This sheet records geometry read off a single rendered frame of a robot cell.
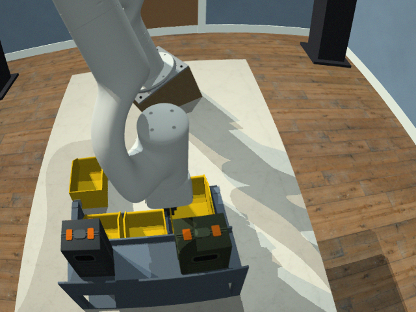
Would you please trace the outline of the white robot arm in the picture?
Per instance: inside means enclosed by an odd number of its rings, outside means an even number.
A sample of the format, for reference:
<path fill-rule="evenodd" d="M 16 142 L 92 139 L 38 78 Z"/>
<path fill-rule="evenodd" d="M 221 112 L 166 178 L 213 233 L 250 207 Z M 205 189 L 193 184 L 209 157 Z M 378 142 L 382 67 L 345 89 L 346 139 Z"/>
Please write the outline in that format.
<path fill-rule="evenodd" d="M 125 123 L 137 94 L 160 85 L 174 69 L 172 56 L 158 53 L 142 21 L 144 0 L 52 1 L 98 85 L 91 140 L 109 181 L 132 203 L 155 189 L 179 188 L 189 169 L 183 109 L 170 103 L 148 107 L 138 117 L 138 137 L 128 153 L 125 146 Z"/>

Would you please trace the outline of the grey metal shelf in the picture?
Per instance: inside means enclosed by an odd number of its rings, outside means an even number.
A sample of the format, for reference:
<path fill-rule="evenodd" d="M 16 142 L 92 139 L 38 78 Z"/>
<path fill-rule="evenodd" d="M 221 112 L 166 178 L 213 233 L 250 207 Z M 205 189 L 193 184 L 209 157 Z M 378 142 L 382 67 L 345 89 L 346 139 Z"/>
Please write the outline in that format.
<path fill-rule="evenodd" d="M 224 213 L 229 230 L 228 268 L 181 274 L 170 216 L 165 211 L 166 235 L 109 239 L 115 276 L 79 277 L 68 262 L 68 281 L 58 281 L 58 285 L 82 309 L 170 306 L 240 295 L 249 265 L 241 265 L 220 187 L 209 188 L 215 214 Z"/>

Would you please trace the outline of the dark green case with orange latches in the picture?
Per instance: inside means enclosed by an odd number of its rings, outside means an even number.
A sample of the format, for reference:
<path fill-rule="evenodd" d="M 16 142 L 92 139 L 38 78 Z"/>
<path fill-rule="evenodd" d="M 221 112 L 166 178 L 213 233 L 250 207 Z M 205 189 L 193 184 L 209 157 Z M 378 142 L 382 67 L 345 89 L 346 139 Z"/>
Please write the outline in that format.
<path fill-rule="evenodd" d="M 181 274 L 228 268 L 232 244 L 224 213 L 172 222 Z"/>

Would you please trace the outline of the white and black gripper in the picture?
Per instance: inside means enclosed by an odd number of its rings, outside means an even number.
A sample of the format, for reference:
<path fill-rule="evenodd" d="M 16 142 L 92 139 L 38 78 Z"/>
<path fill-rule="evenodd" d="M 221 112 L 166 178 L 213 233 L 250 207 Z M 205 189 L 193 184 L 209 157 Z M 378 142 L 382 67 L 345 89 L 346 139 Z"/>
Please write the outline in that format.
<path fill-rule="evenodd" d="M 192 180 L 188 170 L 186 181 L 177 189 L 170 191 L 161 191 L 155 189 L 148 198 L 145 199 L 150 209 L 164 209 L 170 216 L 170 208 L 172 215 L 177 207 L 190 205 L 193 202 Z"/>

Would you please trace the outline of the yellow bin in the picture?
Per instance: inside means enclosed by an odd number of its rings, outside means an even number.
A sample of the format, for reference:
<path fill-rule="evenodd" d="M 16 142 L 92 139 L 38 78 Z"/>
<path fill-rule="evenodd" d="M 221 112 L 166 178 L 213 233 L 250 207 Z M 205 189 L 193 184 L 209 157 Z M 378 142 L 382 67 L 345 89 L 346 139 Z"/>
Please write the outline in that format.
<path fill-rule="evenodd" d="M 124 222 L 119 213 L 86 214 L 83 219 L 99 218 L 109 239 L 124 238 Z M 118 223 L 117 223 L 118 221 Z"/>
<path fill-rule="evenodd" d="M 167 234 L 163 209 L 125 212 L 123 228 L 125 238 Z"/>
<path fill-rule="evenodd" d="M 96 157 L 72 161 L 69 194 L 81 200 L 82 209 L 108 207 L 108 178 Z"/>
<path fill-rule="evenodd" d="M 172 216 L 170 208 L 170 217 L 172 219 L 186 218 L 192 216 L 204 216 L 215 214 L 213 207 L 213 201 L 211 197 L 211 191 L 209 183 L 205 177 L 205 174 L 192 176 L 192 191 L 193 202 L 190 205 L 177 207 L 175 215 Z"/>

